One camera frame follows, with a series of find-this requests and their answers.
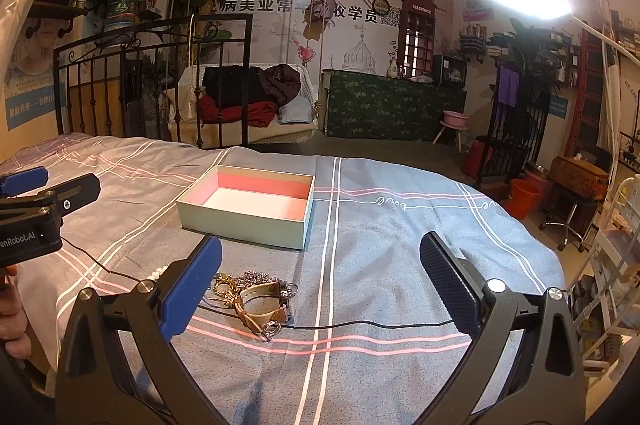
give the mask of green floral tablecloth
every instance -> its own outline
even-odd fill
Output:
[[[339,138],[433,140],[443,110],[465,111],[466,91],[377,75],[333,71],[326,134]]]

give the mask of orange bucket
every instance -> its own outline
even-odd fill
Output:
[[[511,180],[511,199],[505,210],[522,221],[540,198],[540,189],[525,180]]]

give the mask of finger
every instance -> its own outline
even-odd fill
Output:
[[[27,315],[20,311],[11,317],[0,317],[0,340],[19,339],[27,330]]]
[[[18,360],[28,360],[31,357],[31,340],[27,335],[22,335],[17,340],[7,342],[4,348],[7,353]]]
[[[0,291],[0,317],[15,315],[21,308],[20,296],[14,285],[10,284],[6,290]]]

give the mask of black cable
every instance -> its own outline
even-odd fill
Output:
[[[199,305],[198,308],[206,310],[206,311],[210,311],[212,313],[217,313],[218,315],[224,315],[225,317],[232,317],[235,319],[239,319],[238,315],[231,315],[231,313],[225,313],[223,311],[218,311],[215,310],[213,308],[209,308],[207,306],[202,306]],[[343,322],[340,324],[334,324],[332,326],[318,326],[318,327],[313,327],[313,326],[293,326],[293,325],[287,325],[287,324],[283,324],[282,327],[283,328],[287,328],[287,329],[300,329],[303,331],[316,331],[316,330],[322,330],[322,329],[334,329],[334,328],[342,328],[343,326],[352,326],[355,324],[367,324],[369,326],[375,326],[376,328],[383,328],[383,329],[406,329],[406,328],[439,328],[441,326],[446,326],[447,324],[452,324],[453,320],[448,320],[448,321],[444,321],[444,322],[440,322],[437,324],[402,324],[402,325],[398,325],[398,326],[387,326],[385,324],[378,324],[377,322],[372,322],[369,320],[354,320],[351,322]]]
[[[105,265],[101,264],[100,261],[98,261],[97,259],[94,258],[94,256],[92,256],[88,251],[86,251],[84,248],[80,248],[79,246],[74,245],[71,241],[69,241],[68,239],[66,239],[65,237],[60,236],[60,238],[62,238],[63,241],[66,242],[67,245],[69,246],[73,246],[75,249],[81,251],[82,253],[84,253],[85,255],[87,255],[87,257],[89,257],[89,259],[91,259],[92,261],[95,262],[95,264],[97,264],[98,266],[100,266],[105,272],[110,273],[112,275],[120,275],[121,277],[126,277],[127,279],[130,280],[134,280],[136,282],[140,282],[140,279],[136,279],[135,277],[131,277],[130,275],[127,275],[126,273],[120,273],[118,271],[113,271],[110,270],[109,268],[107,268]]]

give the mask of blue sign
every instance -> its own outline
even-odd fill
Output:
[[[569,106],[569,100],[558,95],[551,95],[551,103],[549,103],[549,115],[566,118],[566,110]]]
[[[65,84],[60,84],[60,104],[66,108]],[[53,95],[53,84],[9,97],[4,101],[6,108],[6,124],[9,131],[30,120],[56,110]]]

